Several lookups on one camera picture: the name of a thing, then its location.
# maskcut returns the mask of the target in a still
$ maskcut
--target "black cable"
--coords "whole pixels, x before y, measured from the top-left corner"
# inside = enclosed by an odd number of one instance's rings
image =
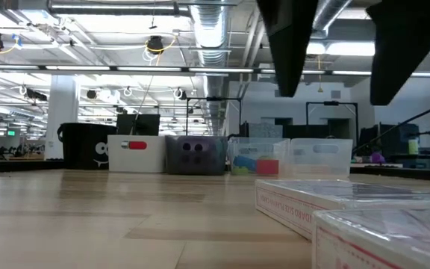
[[[408,119],[408,120],[405,120],[405,121],[403,121],[402,123],[400,123],[400,124],[398,124],[398,125],[396,125],[396,126],[393,126],[393,127],[389,128],[389,129],[388,129],[387,131],[385,131],[384,133],[380,134],[380,135],[379,135],[379,136],[377,136],[376,138],[373,138],[370,142],[365,143],[365,144],[363,144],[363,145],[361,145],[361,146],[357,146],[355,149],[353,149],[353,150],[352,150],[352,153],[356,153],[359,149],[362,149],[362,148],[364,148],[365,146],[369,146],[371,143],[376,142],[379,138],[381,138],[381,137],[385,136],[387,133],[389,133],[389,132],[391,132],[391,131],[393,131],[393,130],[396,130],[397,128],[399,128],[399,127],[401,127],[401,126],[403,126],[403,125],[406,125],[407,123],[410,123],[411,121],[413,121],[413,120],[415,120],[415,119],[418,119],[418,118],[420,118],[420,117],[422,117],[422,116],[424,116],[424,115],[426,115],[426,114],[429,114],[429,113],[430,113],[430,109],[428,109],[427,111],[424,111],[424,112],[422,112],[421,114],[418,114],[418,115],[416,115],[416,116],[414,116],[414,117],[412,117],[412,118],[410,118],[410,119]]]

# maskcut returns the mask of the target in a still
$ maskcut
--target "cartoon face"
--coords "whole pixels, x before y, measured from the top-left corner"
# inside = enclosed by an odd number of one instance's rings
[[[97,165],[99,167],[101,167],[102,164],[108,164],[109,163],[108,145],[104,142],[99,142],[96,144],[95,150],[96,150],[96,153],[98,155],[100,155],[100,156],[98,156],[98,157],[100,157],[100,159],[103,159],[103,160],[107,159],[107,161],[98,161],[98,160],[94,159],[94,161],[97,163]]]

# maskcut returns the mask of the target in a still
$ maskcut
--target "red label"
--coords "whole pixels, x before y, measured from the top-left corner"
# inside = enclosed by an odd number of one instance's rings
[[[139,142],[139,141],[131,141],[128,143],[128,148],[129,149],[146,149],[147,148],[147,143],[146,142]]]

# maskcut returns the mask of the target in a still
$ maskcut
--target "clear plastic bin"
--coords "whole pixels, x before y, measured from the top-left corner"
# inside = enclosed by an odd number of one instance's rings
[[[289,139],[233,137],[228,143],[231,172],[278,175],[289,148]]]
[[[293,139],[282,174],[294,179],[345,179],[351,156],[350,139]]]

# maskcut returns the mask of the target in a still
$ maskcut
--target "white bin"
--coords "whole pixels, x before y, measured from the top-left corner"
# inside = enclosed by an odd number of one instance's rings
[[[346,179],[352,156],[352,140],[293,139],[282,168],[293,179]]]
[[[109,135],[109,171],[163,173],[165,137]]]

